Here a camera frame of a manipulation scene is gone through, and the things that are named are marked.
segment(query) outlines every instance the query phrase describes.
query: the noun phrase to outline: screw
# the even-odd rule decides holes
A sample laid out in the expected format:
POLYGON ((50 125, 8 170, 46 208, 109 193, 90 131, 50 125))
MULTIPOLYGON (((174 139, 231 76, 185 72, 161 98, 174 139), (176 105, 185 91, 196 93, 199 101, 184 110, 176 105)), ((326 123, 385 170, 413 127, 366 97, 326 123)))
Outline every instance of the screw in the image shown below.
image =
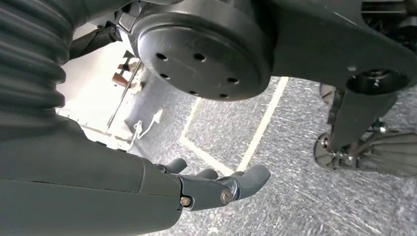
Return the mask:
POLYGON ((181 206, 187 207, 191 204, 191 199, 187 197, 182 197, 180 203, 181 203, 181 206))
POLYGON ((380 132, 381 134, 385 134, 385 133, 387 132, 387 128, 385 128, 385 127, 381 126, 381 127, 379 127, 379 132, 380 132))
POLYGON ((348 159, 345 161, 345 163, 347 165, 352 165, 353 164, 353 160, 354 160, 354 158, 352 156, 349 156, 348 159))
POLYGON ((227 205, 232 201, 232 192, 230 189, 224 189, 220 194, 220 201, 223 205, 227 205))
POLYGON ((379 80, 375 80, 374 86, 379 87, 379 80))

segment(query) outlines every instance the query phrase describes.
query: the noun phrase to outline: gray robotic arm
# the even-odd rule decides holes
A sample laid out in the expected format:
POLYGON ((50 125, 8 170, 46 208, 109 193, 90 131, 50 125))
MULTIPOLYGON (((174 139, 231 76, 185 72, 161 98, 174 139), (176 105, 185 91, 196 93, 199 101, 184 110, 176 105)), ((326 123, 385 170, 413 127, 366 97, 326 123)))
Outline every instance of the gray robotic arm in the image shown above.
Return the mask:
POLYGON ((183 209, 223 207, 255 194, 269 171, 218 179, 89 141, 56 115, 74 29, 131 0, 0 2, 0 235, 122 236, 173 226, 183 209))

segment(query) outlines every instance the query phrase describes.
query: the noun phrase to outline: gray carpet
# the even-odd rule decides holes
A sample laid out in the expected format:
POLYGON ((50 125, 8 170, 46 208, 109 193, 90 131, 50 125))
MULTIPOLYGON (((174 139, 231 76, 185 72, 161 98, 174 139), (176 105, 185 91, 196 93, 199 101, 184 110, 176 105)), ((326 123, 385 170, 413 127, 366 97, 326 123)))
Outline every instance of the gray carpet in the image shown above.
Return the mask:
MULTIPOLYGON (((275 78, 264 94, 246 101, 202 100, 187 138, 235 170, 278 82, 275 78)), ((224 208, 184 212, 174 227, 151 235, 417 236, 416 180, 327 171, 316 166, 313 145, 317 136, 328 129, 324 125, 328 109, 317 91, 317 83, 289 80, 249 163, 267 165, 272 172, 260 193, 224 208)), ((387 115, 388 123, 393 127, 416 128, 416 99, 416 89, 405 92, 387 115)), ((138 119, 149 120, 160 107, 164 114, 161 123, 136 143, 140 148, 135 147, 133 153, 155 163, 184 158, 189 164, 185 174, 210 168, 178 142, 195 97, 163 81, 150 81, 137 100, 128 119, 131 125, 138 119)))

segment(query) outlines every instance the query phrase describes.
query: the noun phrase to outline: white floor line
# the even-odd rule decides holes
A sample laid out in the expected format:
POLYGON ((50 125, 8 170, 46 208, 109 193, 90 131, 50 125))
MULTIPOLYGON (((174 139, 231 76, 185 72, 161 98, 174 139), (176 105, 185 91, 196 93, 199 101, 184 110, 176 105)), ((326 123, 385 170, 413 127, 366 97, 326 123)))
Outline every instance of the white floor line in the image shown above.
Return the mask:
POLYGON ((224 176, 230 176, 231 174, 234 173, 234 171, 232 169, 225 166, 220 161, 216 160, 214 157, 212 157, 207 152, 205 152, 205 151, 201 150, 200 148, 198 148, 197 146, 195 146, 195 144, 192 141, 186 139, 185 137, 181 137, 179 139, 179 142, 182 145, 186 146, 191 151, 193 151, 196 155, 198 155, 199 158, 204 160, 207 164, 212 166, 214 169, 220 171, 224 176))
POLYGON ((250 159, 255 153, 256 147, 258 146, 259 142, 261 141, 262 136, 264 135, 265 130, 267 129, 267 126, 271 120, 271 117, 275 111, 275 108, 278 106, 279 100, 281 99, 281 96, 285 90, 285 87, 287 86, 288 79, 289 79, 288 77, 281 77, 276 87, 275 93, 272 96, 272 100, 268 105, 267 111, 265 112, 264 117, 262 117, 261 123, 259 124, 258 129, 256 130, 256 133, 253 136, 253 139, 250 142, 249 147, 246 150, 245 155, 243 156, 243 159, 241 163, 239 164, 237 171, 246 170, 246 167, 249 164, 250 159))
POLYGON ((185 124, 184 129, 181 132, 181 137, 179 138, 180 140, 182 138, 185 138, 185 135, 187 134, 188 129, 190 128, 191 122, 193 121, 194 115, 195 115, 195 113, 197 111, 197 108, 198 108, 198 105, 200 104, 200 102, 201 102, 201 98, 197 98, 197 100, 195 101, 194 106, 193 106, 193 108, 191 110, 191 113, 188 116, 187 123, 185 124))

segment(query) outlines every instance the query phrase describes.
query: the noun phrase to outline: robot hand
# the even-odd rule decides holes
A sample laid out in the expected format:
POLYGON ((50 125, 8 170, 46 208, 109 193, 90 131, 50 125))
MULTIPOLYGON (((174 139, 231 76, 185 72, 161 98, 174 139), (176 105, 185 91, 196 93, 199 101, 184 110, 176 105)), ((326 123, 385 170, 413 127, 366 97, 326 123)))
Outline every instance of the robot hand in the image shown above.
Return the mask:
POLYGON ((163 173, 175 175, 180 179, 180 204, 189 211, 224 207, 230 202, 250 197, 256 194, 270 177, 269 170, 263 165, 224 178, 219 178, 213 169, 205 169, 195 176, 179 175, 187 167, 183 159, 175 159, 166 166, 158 164, 157 167, 163 173))

